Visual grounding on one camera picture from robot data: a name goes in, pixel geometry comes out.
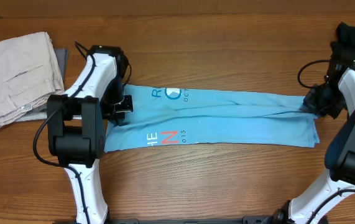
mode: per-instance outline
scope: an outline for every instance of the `folded blue fabric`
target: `folded blue fabric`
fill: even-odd
[[[105,151],[196,143],[314,147],[315,115],[302,96],[126,85],[134,111],[109,122]]]

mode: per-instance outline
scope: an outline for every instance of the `wooden surface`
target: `wooden surface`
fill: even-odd
[[[131,83],[305,95],[297,71],[329,58],[339,22],[355,13],[235,16],[91,17],[0,20],[0,40],[47,31],[54,47],[68,47],[66,86],[85,61],[73,41],[122,47],[133,66]],[[321,82],[327,65],[303,74]],[[271,214],[300,195],[323,170],[328,144],[344,123],[318,119],[316,148],[256,144],[198,144],[113,152],[100,163],[105,201],[113,218],[239,218]],[[36,160],[32,139],[41,122],[0,129],[0,223],[51,223],[76,215],[63,169]],[[46,159],[47,131],[39,140]],[[329,214],[355,223],[355,195]]]
[[[0,17],[355,12],[352,0],[0,0]]]

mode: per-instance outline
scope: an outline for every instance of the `stack of folded cloth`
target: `stack of folded cloth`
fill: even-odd
[[[46,32],[0,42],[0,127],[45,118],[47,98],[64,92],[60,68],[65,71],[68,52],[56,52],[58,58]]]

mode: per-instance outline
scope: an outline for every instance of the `red letter n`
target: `red letter n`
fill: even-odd
[[[169,139],[173,138],[173,136],[175,136],[177,134],[177,131],[164,131],[164,132],[161,132],[160,134],[170,134],[169,137],[167,137],[165,140],[162,141],[162,144],[178,144],[178,140],[177,141],[169,141]]]

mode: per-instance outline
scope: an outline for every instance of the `cable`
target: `cable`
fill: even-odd
[[[81,44],[79,44],[78,42],[75,42],[75,47],[79,50],[79,52],[82,54],[82,56],[86,58],[86,56],[83,54],[83,52],[80,50],[80,48],[82,48],[83,50],[86,51],[86,53],[88,53],[88,49],[86,49],[84,46],[82,46]],[[43,131],[43,129],[46,127],[47,123],[50,121],[50,119],[52,119],[52,117],[58,112],[60,111],[66,104],[68,101],[70,101],[72,98],[74,98],[77,94],[79,94],[79,92],[82,90],[82,88],[84,87],[84,85],[86,84],[86,82],[89,80],[91,74],[94,72],[95,70],[95,66],[96,66],[96,60],[95,58],[93,57],[93,54],[88,54],[90,57],[91,57],[91,60],[93,62],[93,64],[91,65],[91,69],[89,71],[89,74],[87,75],[87,77],[83,80],[82,84],[78,86],[78,88],[76,89],[76,91],[70,96],[68,97],[67,100],[65,100],[63,102],[63,104],[61,105],[61,107],[57,110],[55,110],[51,115],[49,115],[46,120],[42,123],[42,125],[40,125],[38,131],[36,132],[35,134],[35,137],[34,137],[34,142],[33,142],[33,150],[34,150],[34,154],[35,154],[35,157],[40,161],[40,162],[43,162],[44,164],[47,164],[47,165],[50,165],[50,166],[55,166],[55,167],[63,167],[63,168],[66,168],[66,169],[69,169],[70,171],[72,171],[74,174],[75,174],[75,178],[78,179],[78,183],[79,183],[79,188],[80,188],[80,194],[81,194],[81,199],[82,199],[82,206],[83,206],[83,211],[86,215],[86,221],[88,224],[90,224],[90,218],[89,218],[89,213],[87,211],[87,207],[86,207],[86,202],[85,202],[85,195],[84,195],[84,192],[83,192],[83,185],[82,185],[82,181],[81,181],[81,178],[80,178],[80,174],[78,173],[78,171],[76,171],[73,167],[70,167],[70,166],[61,166],[60,164],[57,164],[55,162],[50,162],[50,161],[46,161],[45,159],[43,159],[39,153],[38,153],[38,150],[37,150],[37,141],[38,141],[38,138],[41,134],[41,132]]]
[[[348,67],[350,68],[351,70],[355,71],[355,66],[354,65],[348,65],[346,63],[343,63],[343,62],[339,62],[339,61],[335,61],[335,60],[315,60],[313,62],[310,62],[306,65],[304,65],[300,70],[299,72],[297,73],[297,81],[299,82],[299,84],[304,87],[304,88],[309,88],[309,89],[314,89],[314,88],[321,88],[324,84],[322,85],[319,85],[319,86],[308,86],[308,85],[305,85],[302,83],[302,81],[300,80],[300,75],[302,74],[302,71],[304,71],[304,69],[306,69],[307,67],[309,67],[310,65],[314,65],[316,63],[325,63],[325,62],[328,62],[328,63],[337,63],[339,65],[342,65],[342,66],[345,66],[345,67]]]
[[[333,195],[329,196],[325,201],[323,201],[321,203],[320,206],[318,206],[318,208],[316,208],[316,210],[313,212],[313,215],[310,217],[310,219],[306,222],[306,224],[310,224],[313,219],[315,218],[316,214],[318,212],[320,212],[320,210],[328,203],[330,202],[332,199],[334,199],[336,196],[341,196],[341,194],[346,193],[346,192],[354,192],[355,193],[355,189],[343,189],[343,190],[338,190],[337,192],[335,192]]]
[[[129,76],[127,77],[125,83],[123,83],[123,85],[122,85],[123,87],[125,87],[129,83],[130,77],[132,76],[132,65],[129,63],[128,66],[130,68],[130,73],[129,73]]]

